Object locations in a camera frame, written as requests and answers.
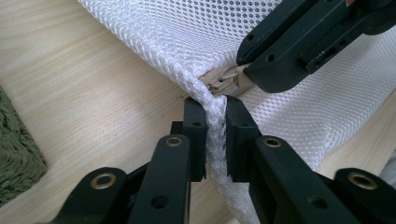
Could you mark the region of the green woven basket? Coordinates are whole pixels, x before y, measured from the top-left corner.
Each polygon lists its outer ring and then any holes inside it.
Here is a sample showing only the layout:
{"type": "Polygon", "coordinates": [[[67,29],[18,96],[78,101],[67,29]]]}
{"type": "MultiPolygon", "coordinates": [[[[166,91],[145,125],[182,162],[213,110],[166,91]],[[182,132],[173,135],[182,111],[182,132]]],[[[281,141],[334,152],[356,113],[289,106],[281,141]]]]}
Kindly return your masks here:
{"type": "Polygon", "coordinates": [[[0,86],[0,207],[30,189],[47,164],[0,86]]]}

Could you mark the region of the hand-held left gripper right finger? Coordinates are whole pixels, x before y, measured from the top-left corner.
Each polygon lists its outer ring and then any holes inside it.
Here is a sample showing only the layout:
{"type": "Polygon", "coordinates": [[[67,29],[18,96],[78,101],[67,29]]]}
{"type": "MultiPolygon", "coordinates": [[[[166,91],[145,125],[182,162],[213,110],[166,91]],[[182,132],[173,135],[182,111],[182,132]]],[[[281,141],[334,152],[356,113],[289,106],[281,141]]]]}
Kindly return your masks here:
{"type": "Polygon", "coordinates": [[[227,175],[248,184],[261,224],[359,224],[331,189],[287,141],[261,134],[239,99],[226,106],[227,175]]]}

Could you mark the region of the white mesh laundry bag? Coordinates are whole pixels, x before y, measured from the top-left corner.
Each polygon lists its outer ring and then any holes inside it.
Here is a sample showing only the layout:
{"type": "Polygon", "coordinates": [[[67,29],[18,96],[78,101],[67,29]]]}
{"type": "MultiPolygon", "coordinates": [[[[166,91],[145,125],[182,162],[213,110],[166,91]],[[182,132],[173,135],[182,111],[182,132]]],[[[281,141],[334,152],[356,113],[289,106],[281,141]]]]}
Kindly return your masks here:
{"type": "MultiPolygon", "coordinates": [[[[201,81],[234,66],[245,35],[282,0],[78,0],[134,53],[203,104],[208,169],[242,224],[260,224],[248,186],[226,175],[225,106],[201,81]]],[[[313,169],[396,90],[396,27],[363,35],[289,91],[257,87],[241,99],[260,130],[285,139],[313,169]]]]}

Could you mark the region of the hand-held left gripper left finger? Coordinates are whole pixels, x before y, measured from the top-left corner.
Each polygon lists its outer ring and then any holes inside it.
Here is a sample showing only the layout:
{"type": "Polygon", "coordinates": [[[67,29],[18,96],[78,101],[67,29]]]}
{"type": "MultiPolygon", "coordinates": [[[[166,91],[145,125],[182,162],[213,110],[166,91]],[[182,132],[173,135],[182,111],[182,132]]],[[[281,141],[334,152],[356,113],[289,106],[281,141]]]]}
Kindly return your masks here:
{"type": "Polygon", "coordinates": [[[154,150],[127,224],[188,224],[191,183],[205,178],[207,125],[195,100],[154,150]]]}

